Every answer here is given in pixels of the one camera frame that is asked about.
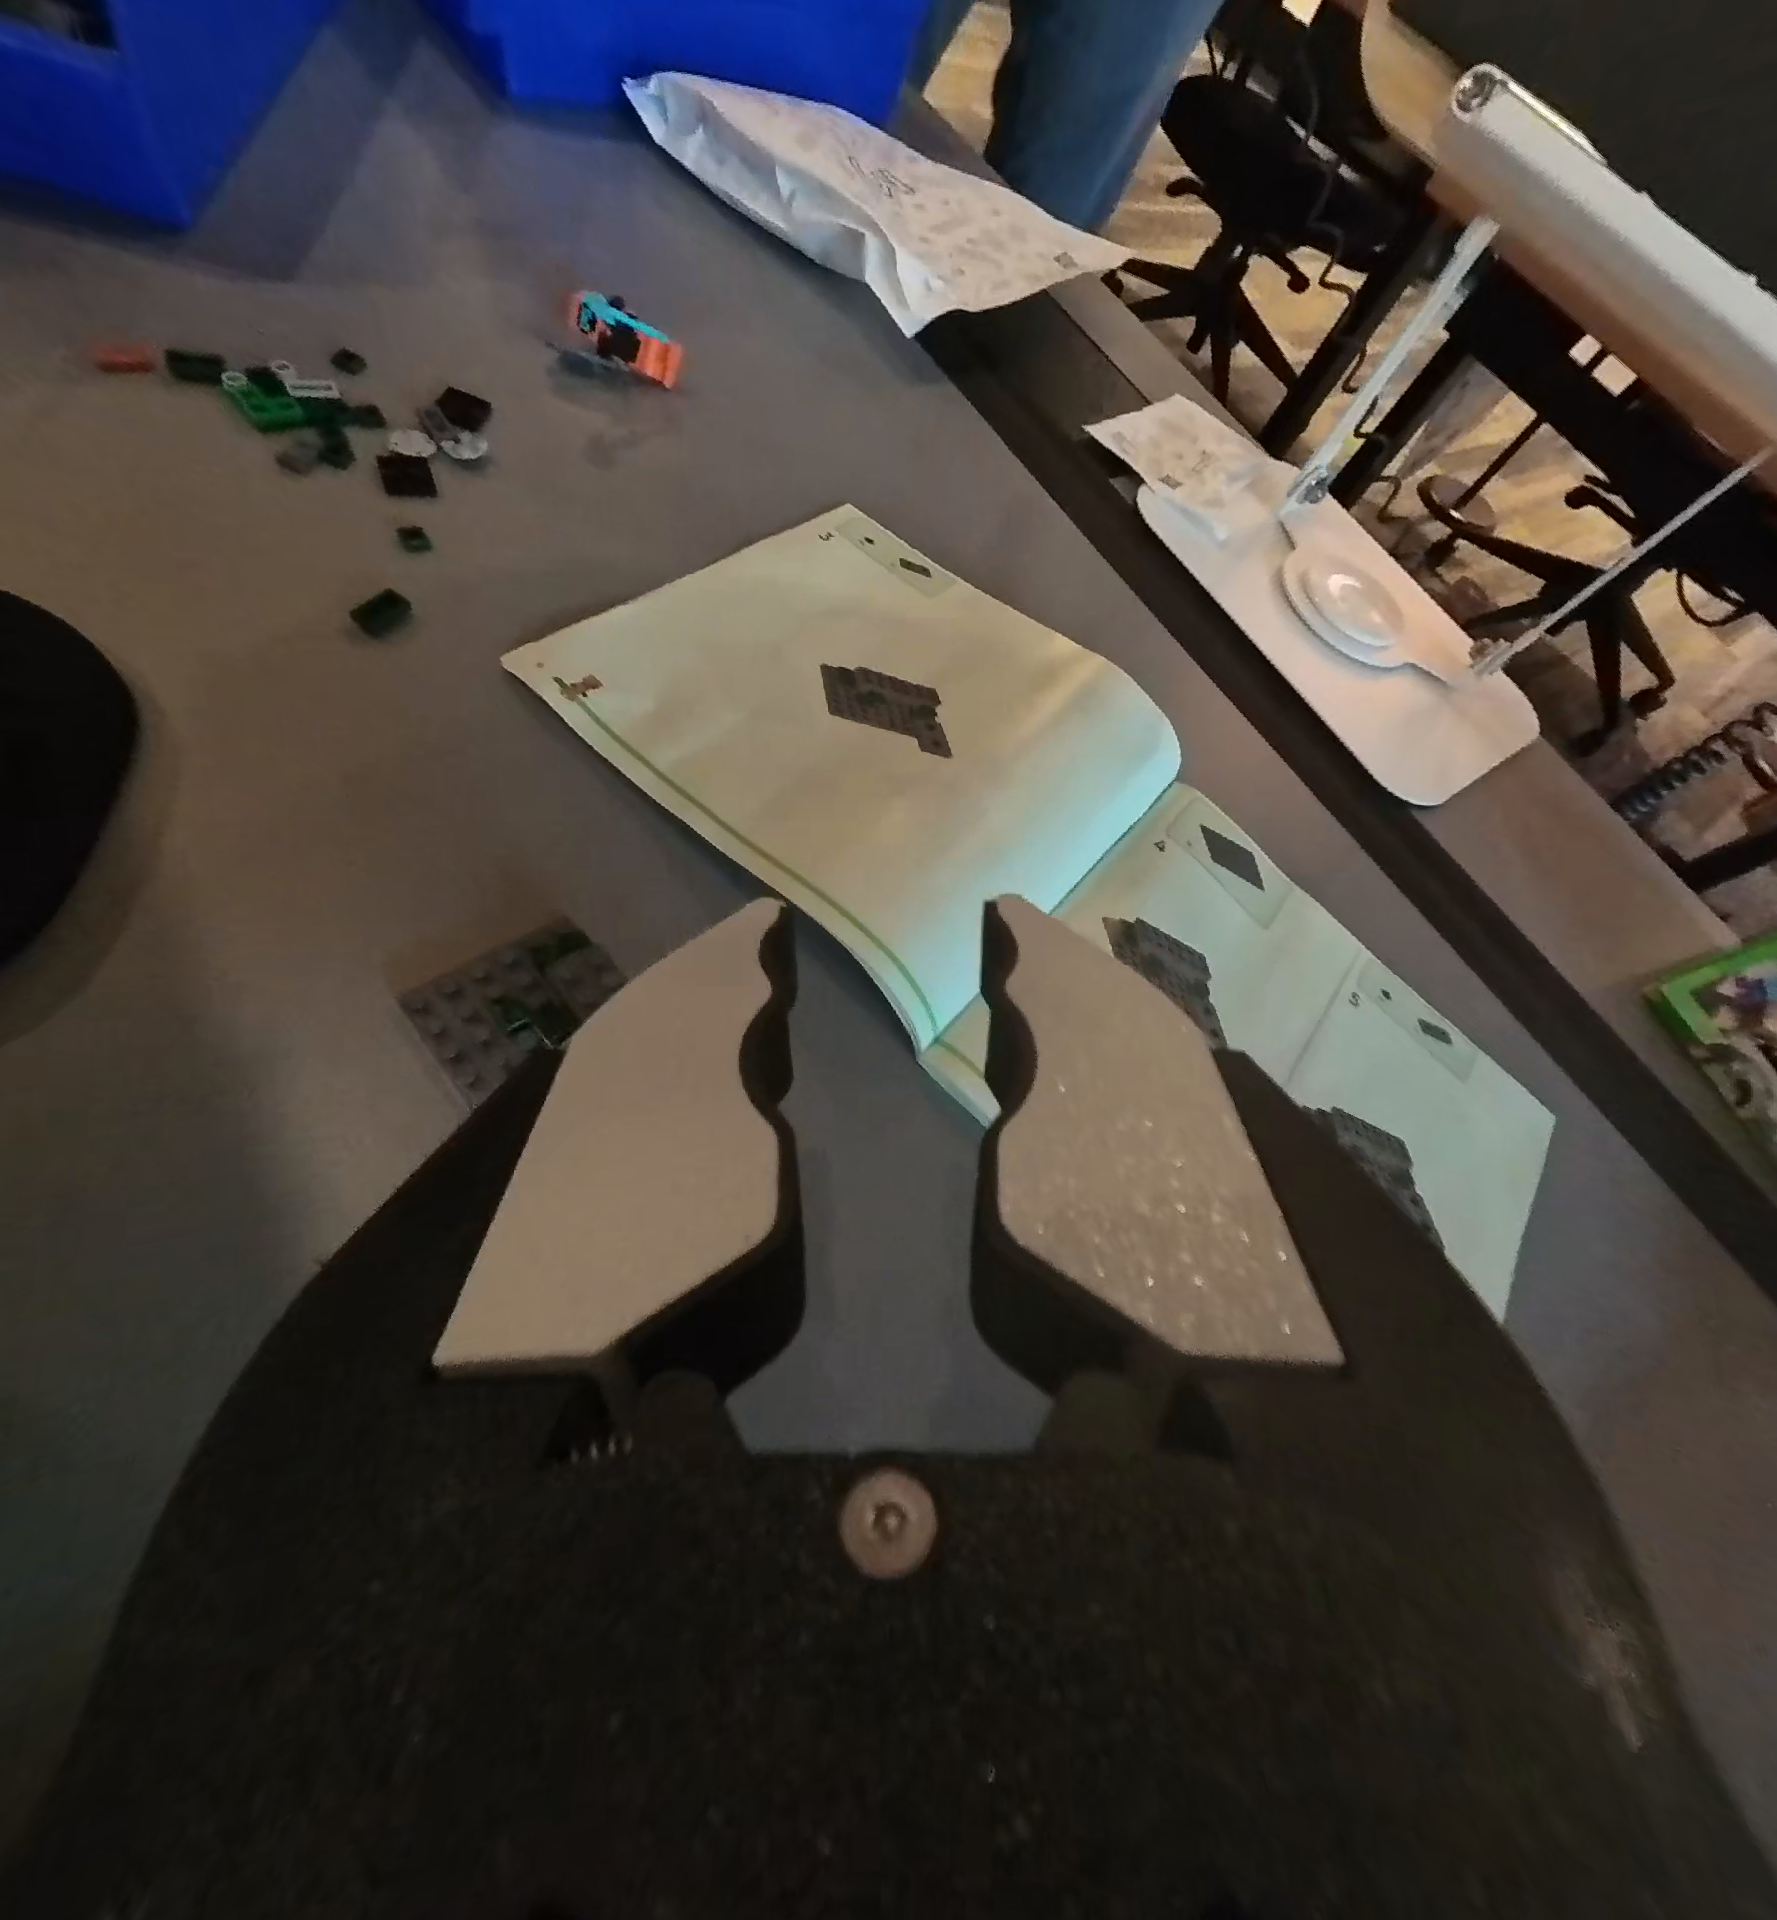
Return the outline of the white printed paper slip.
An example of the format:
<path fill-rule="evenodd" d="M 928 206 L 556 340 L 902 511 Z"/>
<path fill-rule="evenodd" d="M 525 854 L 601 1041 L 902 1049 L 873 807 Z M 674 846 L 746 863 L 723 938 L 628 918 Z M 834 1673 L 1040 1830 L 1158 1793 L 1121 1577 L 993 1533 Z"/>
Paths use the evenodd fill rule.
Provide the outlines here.
<path fill-rule="evenodd" d="M 1153 496 L 1204 525 L 1231 523 L 1260 501 L 1277 466 L 1242 428 L 1184 395 L 1097 420 L 1085 435 Z"/>

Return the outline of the blue plastic bin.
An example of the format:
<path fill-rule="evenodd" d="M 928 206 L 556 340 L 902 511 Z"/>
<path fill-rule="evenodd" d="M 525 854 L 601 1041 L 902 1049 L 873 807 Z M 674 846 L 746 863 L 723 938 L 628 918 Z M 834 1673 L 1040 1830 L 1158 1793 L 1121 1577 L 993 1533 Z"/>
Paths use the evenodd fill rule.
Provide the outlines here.
<path fill-rule="evenodd" d="M 101 41 L 0 11 L 0 175 L 191 227 L 332 2 L 96 5 Z"/>
<path fill-rule="evenodd" d="M 430 2 L 505 101 L 611 109 L 655 74 L 780 93 L 880 122 L 925 2 Z"/>

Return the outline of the white printed paper bag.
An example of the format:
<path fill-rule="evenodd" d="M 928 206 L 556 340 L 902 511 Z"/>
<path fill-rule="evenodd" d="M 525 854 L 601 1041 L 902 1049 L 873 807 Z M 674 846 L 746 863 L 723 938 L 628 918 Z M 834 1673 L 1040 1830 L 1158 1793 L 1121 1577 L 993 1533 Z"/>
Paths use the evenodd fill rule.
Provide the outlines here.
<path fill-rule="evenodd" d="M 1107 237 L 846 109 L 680 72 L 627 79 L 622 93 L 668 158 L 758 227 L 867 284 L 906 337 L 1128 262 Z"/>

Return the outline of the grey desk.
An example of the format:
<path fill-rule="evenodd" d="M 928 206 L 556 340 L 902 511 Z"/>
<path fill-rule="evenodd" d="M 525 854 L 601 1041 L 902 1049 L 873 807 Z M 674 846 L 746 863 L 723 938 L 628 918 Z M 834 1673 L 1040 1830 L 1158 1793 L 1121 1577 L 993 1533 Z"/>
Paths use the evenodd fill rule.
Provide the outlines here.
<path fill-rule="evenodd" d="M 684 346 L 674 393 L 549 371 L 562 297 Z M 485 466 L 400 503 L 291 478 L 222 398 L 94 345 L 361 352 L 395 424 L 492 403 Z M 1695 1720 L 1777 1865 L 1777 1305 L 1503 968 L 1187 655 L 870 297 L 720 209 L 628 119 L 526 116 L 418 13 L 351 6 L 224 190 L 155 234 L 0 188 L 0 590 L 132 686 L 124 802 L 0 979 L 0 1860 L 227 1385 L 460 1123 L 395 1006 L 571 918 L 628 973 L 739 872 L 587 756 L 511 647 L 857 506 L 1116 660 L 1184 776 L 1553 1113 L 1507 1309 L 1606 1484 Z M 348 610 L 395 588 L 374 640 Z"/>

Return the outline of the grey baseplate brick assembly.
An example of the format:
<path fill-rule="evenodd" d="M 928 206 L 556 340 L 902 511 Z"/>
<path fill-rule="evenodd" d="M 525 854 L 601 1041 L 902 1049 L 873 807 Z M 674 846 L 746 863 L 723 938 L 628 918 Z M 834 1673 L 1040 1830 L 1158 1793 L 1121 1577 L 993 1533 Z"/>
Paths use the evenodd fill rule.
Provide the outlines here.
<path fill-rule="evenodd" d="M 473 1112 L 529 1058 L 571 1044 L 624 985 L 609 947 L 576 922 L 554 919 L 400 992 L 395 1006 Z"/>

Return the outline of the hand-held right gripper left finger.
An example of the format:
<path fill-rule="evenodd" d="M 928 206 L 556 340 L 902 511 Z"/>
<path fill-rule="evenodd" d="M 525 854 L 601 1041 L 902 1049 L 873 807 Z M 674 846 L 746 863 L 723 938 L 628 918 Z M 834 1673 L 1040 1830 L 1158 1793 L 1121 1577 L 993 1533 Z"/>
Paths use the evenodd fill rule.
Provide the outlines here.
<path fill-rule="evenodd" d="M 431 1364 L 443 1379 L 663 1376 L 731 1397 L 805 1318 L 794 913 L 758 898 L 562 1050 Z"/>

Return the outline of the orange and teal brick model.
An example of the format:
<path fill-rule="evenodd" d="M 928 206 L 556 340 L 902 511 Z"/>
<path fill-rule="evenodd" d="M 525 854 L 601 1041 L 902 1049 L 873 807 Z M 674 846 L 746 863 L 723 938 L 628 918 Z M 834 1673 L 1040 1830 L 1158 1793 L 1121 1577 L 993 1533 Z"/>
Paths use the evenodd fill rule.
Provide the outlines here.
<path fill-rule="evenodd" d="M 674 393 L 681 381 L 684 346 L 622 302 L 599 293 L 562 297 L 562 337 L 550 348 L 549 371 L 581 383 L 615 383 Z"/>

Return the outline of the black office chair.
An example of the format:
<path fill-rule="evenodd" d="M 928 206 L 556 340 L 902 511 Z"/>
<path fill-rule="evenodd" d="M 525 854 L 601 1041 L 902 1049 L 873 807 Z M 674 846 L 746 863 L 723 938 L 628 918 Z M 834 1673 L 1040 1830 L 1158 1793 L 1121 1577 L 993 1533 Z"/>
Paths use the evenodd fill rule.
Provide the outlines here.
<path fill-rule="evenodd" d="M 1392 237 L 1388 203 L 1309 137 L 1291 109 L 1232 79 L 1200 74 L 1176 85 L 1160 131 L 1184 164 L 1167 194 L 1205 205 L 1216 235 L 1190 266 L 1133 259 L 1105 284 L 1116 297 L 1128 281 L 1144 284 L 1147 295 L 1125 302 L 1142 321 L 1190 323 L 1185 348 L 1205 362 L 1218 403 L 1231 399 L 1236 348 L 1291 383 L 1294 367 L 1244 293 L 1249 268 L 1272 262 L 1294 295 L 1314 284 L 1302 254 L 1321 259 L 1322 286 L 1335 271 L 1368 275 Z"/>

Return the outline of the scattered small loose bricks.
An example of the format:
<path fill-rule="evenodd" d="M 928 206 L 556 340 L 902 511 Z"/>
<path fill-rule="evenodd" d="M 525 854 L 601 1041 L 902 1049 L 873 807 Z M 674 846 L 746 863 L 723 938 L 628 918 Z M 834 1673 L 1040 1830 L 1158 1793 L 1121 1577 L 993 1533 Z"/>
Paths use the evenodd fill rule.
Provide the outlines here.
<path fill-rule="evenodd" d="M 328 376 L 305 374 L 284 358 L 235 362 L 212 351 L 140 342 L 94 345 L 85 362 L 111 378 L 159 376 L 219 395 L 235 420 L 277 447 L 277 466 L 291 478 L 355 471 L 358 440 L 369 436 L 383 496 L 408 506 L 436 499 L 444 468 L 480 468 L 492 457 L 487 399 L 446 388 L 395 424 L 374 402 L 357 398 L 353 388 L 370 364 L 351 348 L 330 356 Z"/>

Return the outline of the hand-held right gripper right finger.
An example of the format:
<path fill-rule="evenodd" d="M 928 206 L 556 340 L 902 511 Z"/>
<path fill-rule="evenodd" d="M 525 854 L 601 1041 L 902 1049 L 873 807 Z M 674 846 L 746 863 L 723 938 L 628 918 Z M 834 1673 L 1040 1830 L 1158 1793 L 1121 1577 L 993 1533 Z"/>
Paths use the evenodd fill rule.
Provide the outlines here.
<path fill-rule="evenodd" d="M 971 1310 L 1045 1397 L 1124 1378 L 1341 1379 L 1345 1355 L 1190 1013 L 1018 895 L 986 903 Z"/>

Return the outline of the instruction booklet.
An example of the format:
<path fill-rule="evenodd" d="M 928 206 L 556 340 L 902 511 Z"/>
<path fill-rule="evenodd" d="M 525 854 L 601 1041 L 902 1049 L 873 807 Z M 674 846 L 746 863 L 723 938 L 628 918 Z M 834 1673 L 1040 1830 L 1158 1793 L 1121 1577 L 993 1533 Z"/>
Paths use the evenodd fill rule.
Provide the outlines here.
<path fill-rule="evenodd" d="M 840 508 L 499 666 L 841 943 L 981 1128 L 982 909 L 1020 895 L 1251 1058 L 1504 1316 L 1551 1115 L 1180 777 L 1114 662 Z"/>

